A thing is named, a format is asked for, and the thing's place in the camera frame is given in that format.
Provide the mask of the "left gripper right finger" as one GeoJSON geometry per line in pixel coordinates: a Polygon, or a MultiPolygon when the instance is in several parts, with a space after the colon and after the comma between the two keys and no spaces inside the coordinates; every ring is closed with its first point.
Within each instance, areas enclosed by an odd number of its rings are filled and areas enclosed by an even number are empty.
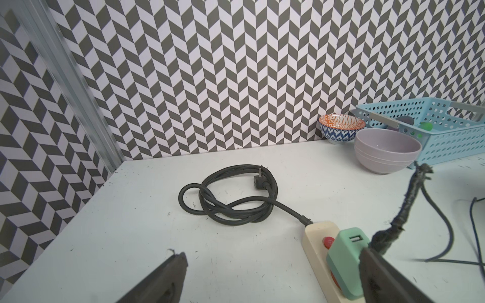
{"type": "Polygon", "coordinates": [[[363,249],[359,260],[359,274],[367,303],[432,301],[375,250],[363,249]]]}

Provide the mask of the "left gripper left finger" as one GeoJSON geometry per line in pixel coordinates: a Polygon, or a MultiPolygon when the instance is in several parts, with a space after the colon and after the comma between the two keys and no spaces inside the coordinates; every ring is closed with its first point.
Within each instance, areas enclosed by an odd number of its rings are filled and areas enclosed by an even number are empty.
{"type": "Polygon", "coordinates": [[[177,303],[181,299],[187,268],[186,254],[173,254],[117,302],[177,303]]]}

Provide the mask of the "green power adapter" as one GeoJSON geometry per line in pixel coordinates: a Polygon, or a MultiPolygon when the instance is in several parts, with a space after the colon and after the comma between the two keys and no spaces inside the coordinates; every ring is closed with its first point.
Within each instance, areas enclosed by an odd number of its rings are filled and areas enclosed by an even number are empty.
{"type": "Polygon", "coordinates": [[[370,243],[367,235],[358,227],[341,230],[326,257],[334,282],[348,300],[363,297],[359,273],[360,254],[370,243]]]}

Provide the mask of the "cream power strip red sockets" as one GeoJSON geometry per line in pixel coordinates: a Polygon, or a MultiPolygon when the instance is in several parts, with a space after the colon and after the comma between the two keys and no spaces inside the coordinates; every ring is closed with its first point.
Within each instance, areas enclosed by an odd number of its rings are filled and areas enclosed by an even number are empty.
{"type": "Polygon", "coordinates": [[[341,230],[331,221],[306,226],[302,240],[303,250],[327,302],[364,302],[364,296],[356,300],[348,300],[343,296],[327,264],[328,251],[339,231],[341,230]]]}

